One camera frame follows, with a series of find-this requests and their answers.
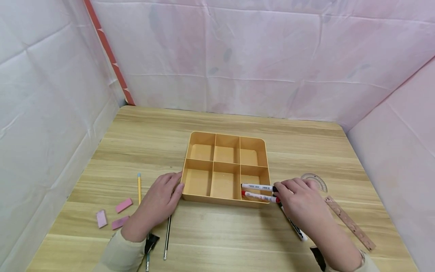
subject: yellow pencil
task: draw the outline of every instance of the yellow pencil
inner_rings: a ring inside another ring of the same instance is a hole
[[[141,182],[141,174],[137,174],[137,194],[139,195],[139,204],[142,201],[142,182]]]

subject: sleeve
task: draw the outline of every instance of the sleeve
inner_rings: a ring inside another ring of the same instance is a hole
[[[144,258],[145,243],[127,241],[121,230],[117,231],[93,272],[136,272]]]
[[[362,264],[356,269],[354,272],[379,272],[378,267],[375,265],[373,260],[367,255],[365,252],[361,251],[362,255]],[[339,272],[337,270],[332,269],[328,264],[326,264],[325,272]]]

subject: fabric wall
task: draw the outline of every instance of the fabric wall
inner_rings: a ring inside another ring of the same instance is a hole
[[[432,0],[92,0],[136,105],[336,121],[435,55]]]
[[[348,134],[422,272],[435,267],[434,75],[432,60]]]
[[[0,0],[0,271],[25,271],[124,97],[82,1]]]

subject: orange plastic organizer tray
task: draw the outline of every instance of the orange plastic organizer tray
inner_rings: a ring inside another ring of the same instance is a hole
[[[263,139],[194,131],[184,161],[183,199],[259,208],[268,204],[241,195],[241,183],[270,185]],[[244,189],[257,194],[271,192]]]

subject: orange tape strip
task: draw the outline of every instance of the orange tape strip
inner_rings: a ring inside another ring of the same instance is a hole
[[[103,45],[103,48],[106,51],[107,56],[109,57],[110,63],[112,64],[116,77],[119,80],[122,91],[124,92],[125,95],[125,99],[127,100],[127,103],[131,106],[135,106],[130,91],[127,88],[127,84],[125,83],[124,77],[122,76],[121,70],[119,69],[118,64],[116,63],[115,55],[113,54],[112,49],[110,48],[109,41],[106,38],[106,34],[104,34],[103,28],[101,27],[101,24],[94,11],[94,7],[92,7],[90,0],[83,0],[83,2],[86,6],[87,12],[89,13],[92,23],[94,24],[95,30],[97,31],[98,37],[100,38],[101,44]]]

